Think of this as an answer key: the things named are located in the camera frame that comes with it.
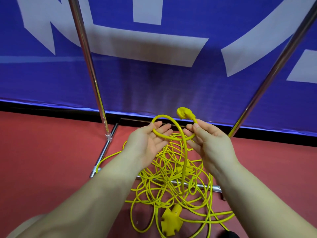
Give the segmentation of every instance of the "chrome pole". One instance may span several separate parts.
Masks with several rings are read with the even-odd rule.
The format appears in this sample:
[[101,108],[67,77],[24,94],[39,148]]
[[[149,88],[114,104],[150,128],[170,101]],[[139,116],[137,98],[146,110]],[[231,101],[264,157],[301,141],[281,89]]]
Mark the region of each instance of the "chrome pole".
[[[141,180],[142,178],[141,178],[141,176],[137,176],[136,179],[137,179],[137,180]],[[162,181],[157,180],[157,179],[152,179],[152,180],[153,180],[154,182],[156,182],[156,183],[160,183],[160,184],[163,183]],[[175,181],[175,180],[172,180],[171,183],[172,183],[173,185],[179,185],[179,184],[181,184],[180,181],[177,182],[177,181]],[[185,186],[185,187],[188,187],[188,183],[184,182],[184,186]],[[208,190],[210,189],[210,186],[208,186],[208,185],[202,185],[202,184],[197,184],[197,187],[200,188],[200,189],[202,189],[202,190],[203,190],[204,188],[207,188]],[[222,193],[221,188],[220,188],[219,185],[213,185],[213,186],[212,186],[212,192]]]
[[284,50],[280,54],[279,58],[276,60],[275,64],[273,65],[272,69],[262,82],[262,84],[259,86],[258,90],[252,97],[250,103],[244,110],[244,112],[241,114],[240,118],[236,122],[236,124],[232,127],[230,133],[228,134],[229,137],[233,137],[235,133],[238,131],[242,123],[245,121],[245,119],[248,117],[252,109],[255,107],[257,102],[260,100],[266,89],[270,86],[276,75],[279,73],[279,71],[283,68],[287,60],[290,58],[292,53],[295,51],[298,44],[301,42],[311,25],[314,23],[315,19],[317,17],[317,0],[295,31],[292,38],[289,40],[288,44],[285,46]]
[[101,100],[101,96],[100,96],[96,72],[95,72],[95,68],[93,66],[93,59],[92,59],[91,53],[90,53],[88,38],[87,38],[85,26],[84,26],[84,21],[82,19],[82,15],[81,15],[81,9],[79,6],[79,2],[78,2],[78,0],[68,0],[68,2],[69,2],[70,9],[72,11],[72,15],[73,15],[73,19],[75,22],[75,27],[77,30],[81,49],[84,53],[84,58],[85,58],[85,61],[87,64],[90,80],[91,80],[91,83],[93,84],[93,91],[95,93],[95,97],[97,100],[97,105],[98,105],[100,117],[101,117],[102,122],[105,125],[107,140],[109,142],[111,142],[112,138],[110,135],[110,131],[109,131],[109,127],[108,127],[108,123],[107,123],[107,119],[106,119],[105,109],[104,109],[104,106],[102,104],[102,100]]
[[[117,127],[118,127],[118,123],[116,123],[116,124],[114,125],[114,127],[112,128],[111,133],[110,133],[111,137],[113,137],[114,133],[115,133],[116,130],[117,130]],[[100,155],[99,155],[98,160],[96,161],[95,166],[93,167],[93,171],[90,173],[90,176],[89,176],[90,178],[92,178],[93,176],[95,176],[97,165],[98,165],[99,162],[103,159],[103,156],[105,156],[105,153],[106,153],[106,151],[107,151],[107,149],[108,149],[108,147],[109,147],[109,144],[110,144],[110,141],[107,140],[107,142],[105,143],[105,146],[103,147],[103,149],[102,149],[102,151],[101,151],[101,153],[100,153]]]

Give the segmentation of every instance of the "yellow extension cord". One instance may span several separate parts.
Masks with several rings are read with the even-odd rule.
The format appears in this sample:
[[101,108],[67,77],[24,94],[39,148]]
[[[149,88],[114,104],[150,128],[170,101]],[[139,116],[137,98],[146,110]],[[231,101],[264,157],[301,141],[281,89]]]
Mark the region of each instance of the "yellow extension cord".
[[[180,116],[181,119],[190,119],[193,120],[193,122],[197,123],[196,117],[192,114],[192,112],[187,108],[179,108],[177,110],[177,114]],[[189,210],[190,212],[196,214],[197,216],[203,217],[203,220],[186,220],[180,217],[180,220],[188,222],[188,223],[200,223],[200,228],[190,237],[197,236],[202,229],[205,227],[206,224],[208,224],[208,232],[207,237],[210,237],[211,233],[211,224],[220,224],[224,229],[228,230],[223,222],[231,219],[234,214],[232,211],[226,211],[226,212],[218,212],[214,213],[211,206],[212,206],[212,192],[208,191],[207,188],[204,190],[201,190],[197,187],[196,184],[204,184],[203,179],[200,177],[200,175],[205,175],[208,179],[208,186],[212,187],[212,176],[210,174],[207,174],[203,170],[203,163],[202,160],[188,160],[187,159],[187,152],[191,151],[192,149],[187,148],[187,140],[191,140],[195,135],[193,134],[190,137],[185,136],[182,128],[180,125],[174,120],[172,117],[167,115],[159,115],[156,116],[152,123],[155,122],[158,118],[166,118],[171,120],[176,127],[178,128],[180,133],[173,133],[171,136],[165,136],[160,133],[158,133],[155,129],[153,129],[153,132],[164,139],[170,140],[169,144],[163,148],[161,152],[159,152],[153,162],[152,165],[154,165],[155,173],[153,173],[149,168],[145,168],[139,173],[139,176],[141,176],[141,182],[138,184],[136,189],[131,189],[131,191],[134,191],[136,194],[136,198],[134,200],[126,200],[126,202],[131,203],[131,210],[130,210],[130,219],[131,224],[133,228],[140,233],[146,232],[152,225],[153,220],[155,218],[157,229],[161,235],[161,237],[166,237],[163,232],[161,231],[159,227],[159,218],[158,218],[158,211],[159,208],[171,208],[174,204],[180,204],[183,208]],[[102,159],[99,164],[97,165],[97,172],[98,167],[100,164],[122,151],[116,152],[110,156],[105,157]],[[182,172],[179,173],[177,170],[177,167],[181,167]],[[177,182],[181,181],[181,185],[173,185],[171,183],[172,180],[176,180]],[[187,182],[188,188],[185,189],[184,182]],[[198,198],[191,197],[196,195],[196,193],[199,193],[200,196]],[[167,196],[170,197],[167,201],[162,201],[163,195],[167,193]],[[142,200],[140,198],[140,195],[145,194],[147,199]],[[133,212],[133,206],[135,203],[142,203],[142,204],[148,204],[152,205],[154,208],[154,212],[150,221],[150,224],[147,228],[144,230],[139,230],[132,219],[132,212]],[[201,209],[203,207],[206,207],[203,213],[197,212],[198,209]],[[226,215],[226,218],[219,219],[218,216]]]

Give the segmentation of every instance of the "forearm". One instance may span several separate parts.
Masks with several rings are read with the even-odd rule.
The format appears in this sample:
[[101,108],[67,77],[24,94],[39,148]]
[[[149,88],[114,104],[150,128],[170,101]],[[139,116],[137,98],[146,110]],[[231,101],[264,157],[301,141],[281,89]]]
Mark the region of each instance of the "forearm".
[[216,177],[249,237],[315,237],[316,229],[242,165]]
[[129,194],[138,169],[126,154],[19,237],[105,237]]

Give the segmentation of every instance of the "red floor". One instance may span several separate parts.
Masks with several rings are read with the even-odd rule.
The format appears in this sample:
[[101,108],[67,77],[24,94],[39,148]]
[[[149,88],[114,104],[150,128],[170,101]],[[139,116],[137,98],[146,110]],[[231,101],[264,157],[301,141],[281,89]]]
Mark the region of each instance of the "red floor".
[[[121,150],[134,130],[120,126],[107,154]],[[240,162],[296,212],[317,227],[317,148],[233,138]],[[105,143],[102,124],[0,112],[0,238],[25,220],[51,211],[78,190]],[[214,196],[215,211],[228,209]],[[132,228],[125,204],[109,237],[159,237],[156,226],[144,234]],[[139,205],[135,222],[143,228],[152,210]],[[226,223],[247,237],[236,218]],[[198,226],[183,225],[176,237]],[[221,231],[212,226],[212,237]],[[206,237],[206,229],[198,237]]]

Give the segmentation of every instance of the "black trim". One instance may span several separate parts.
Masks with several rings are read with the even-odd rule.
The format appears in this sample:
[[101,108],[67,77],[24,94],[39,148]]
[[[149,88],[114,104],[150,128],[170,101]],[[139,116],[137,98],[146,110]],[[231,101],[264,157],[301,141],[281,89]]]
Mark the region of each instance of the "black trim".
[[[36,105],[17,104],[3,101],[0,101],[0,111],[101,123],[99,112],[92,111],[47,108]],[[151,118],[144,117],[107,114],[107,121],[109,124],[115,124],[119,122],[120,125],[124,126],[141,127],[151,122],[151,120]],[[179,121],[178,123],[185,127],[188,122]],[[217,127],[219,127],[226,134],[228,134],[231,129],[231,127],[222,125],[217,125]],[[317,137],[264,131],[251,128],[240,128],[235,137],[317,147]]]

